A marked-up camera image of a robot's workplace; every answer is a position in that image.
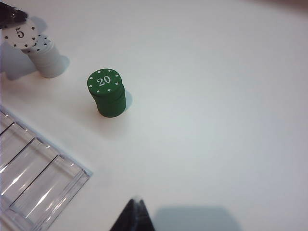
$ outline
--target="white chip stack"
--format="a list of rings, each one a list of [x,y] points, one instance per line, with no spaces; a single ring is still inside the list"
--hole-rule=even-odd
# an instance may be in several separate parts
[[[59,76],[65,70],[62,56],[53,41],[45,35],[38,35],[36,43],[22,52],[28,55],[37,70],[46,78]]]

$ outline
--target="white poker chip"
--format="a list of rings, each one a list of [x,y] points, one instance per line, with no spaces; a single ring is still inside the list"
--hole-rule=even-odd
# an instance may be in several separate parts
[[[24,50],[35,44],[38,30],[35,24],[27,19],[24,23],[4,28],[2,34],[3,40],[6,40],[11,46]]]
[[[50,48],[52,41],[46,35],[38,35],[32,47],[23,50],[28,55],[39,55]]]

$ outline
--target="black object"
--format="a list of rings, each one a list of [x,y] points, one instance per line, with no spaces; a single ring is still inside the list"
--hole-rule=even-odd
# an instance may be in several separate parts
[[[0,29],[10,24],[25,22],[28,14],[15,7],[0,2]]]
[[[155,231],[143,200],[131,199],[110,231]]]

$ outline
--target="number 5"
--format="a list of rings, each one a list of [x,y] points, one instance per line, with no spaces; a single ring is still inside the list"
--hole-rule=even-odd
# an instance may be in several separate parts
[[[18,31],[19,29],[20,29],[20,27],[15,29],[16,32],[17,32],[17,35],[18,35],[19,38],[23,38],[25,36],[25,34],[22,31]]]

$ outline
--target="stack of poker chips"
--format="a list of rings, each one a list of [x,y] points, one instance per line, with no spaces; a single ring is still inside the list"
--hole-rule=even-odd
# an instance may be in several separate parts
[[[46,78],[62,74],[66,68],[54,43],[45,35],[39,35],[37,27],[30,20],[4,25],[2,35],[12,47],[27,54],[37,70]]]
[[[37,70],[46,78],[59,76],[65,70],[65,64],[54,42],[45,35],[38,35],[35,44],[22,52],[28,55]]]
[[[116,117],[125,110],[125,89],[120,74],[115,70],[95,71],[88,78],[87,85],[103,116]]]

